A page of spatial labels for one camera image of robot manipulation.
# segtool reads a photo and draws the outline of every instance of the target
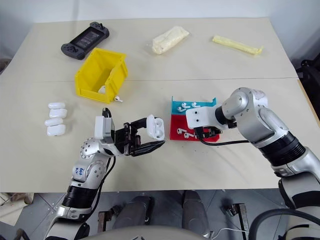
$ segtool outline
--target yellow plastic bin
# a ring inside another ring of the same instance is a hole
[[[110,103],[128,76],[126,55],[94,48],[75,75],[75,92],[81,97]],[[102,86],[105,93],[98,93]]]

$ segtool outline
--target white earbud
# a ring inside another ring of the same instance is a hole
[[[179,135],[181,135],[183,132],[186,133],[187,130],[184,130],[184,129],[182,129],[182,128],[178,128],[178,129],[176,130],[176,133],[179,134]]]
[[[123,101],[120,99],[119,96],[115,96],[114,100],[117,101],[117,102],[123,103]]]
[[[186,111],[187,109],[178,106],[177,110],[178,110],[178,112],[182,113],[182,112]]]
[[[191,108],[190,106],[187,106],[187,104],[185,102],[181,103],[181,106],[184,108],[184,109],[189,109]]]
[[[193,102],[193,103],[191,104],[191,106],[192,106],[193,108],[200,108],[200,107],[201,107],[200,105],[197,105],[196,102]]]
[[[195,135],[188,133],[188,132],[185,132],[183,136],[185,139],[188,139],[189,137],[194,137]]]

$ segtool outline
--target yellow sponge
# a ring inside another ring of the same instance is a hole
[[[231,40],[229,38],[226,38],[226,37],[223,37],[223,36],[218,36],[218,35],[214,36],[212,41],[214,43],[222,44],[222,45],[225,45],[227,47],[238,49],[238,50],[244,51],[244,52],[252,54],[252,55],[260,54],[262,52],[262,49],[264,48],[263,46],[260,47],[260,48],[247,46],[247,45],[244,45],[243,43],[236,42],[236,41],[233,41],[233,40]]]

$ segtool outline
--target black hose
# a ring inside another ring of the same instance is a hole
[[[205,145],[208,146],[222,146],[222,145],[229,145],[229,144],[243,144],[243,143],[249,143],[248,140],[239,140],[239,141],[225,141],[225,142],[207,142],[207,141],[203,141],[202,139],[200,139],[200,142],[202,142]]]
[[[294,210],[294,209],[284,209],[284,208],[273,209],[273,210],[269,210],[269,211],[265,211],[265,212],[261,213],[253,220],[251,227],[250,227],[250,231],[249,231],[249,240],[256,240],[257,239],[258,228],[264,220],[266,220],[270,217],[273,217],[273,216],[277,216],[277,215],[296,216],[299,218],[309,220],[309,221],[320,226],[320,219],[319,218],[312,216],[308,213],[305,213],[303,211],[298,211],[298,210]]]

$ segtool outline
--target red tray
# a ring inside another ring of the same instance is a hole
[[[178,134],[177,129],[184,129],[187,130],[189,134],[195,134],[195,131],[193,129],[188,128],[187,124],[187,118],[186,115],[175,115],[171,114],[171,123],[170,123],[170,139],[171,140],[180,140],[180,141],[198,141],[199,139],[189,136],[189,138],[185,138],[184,134]],[[214,137],[206,138],[206,142],[216,142],[219,140],[219,135]]]

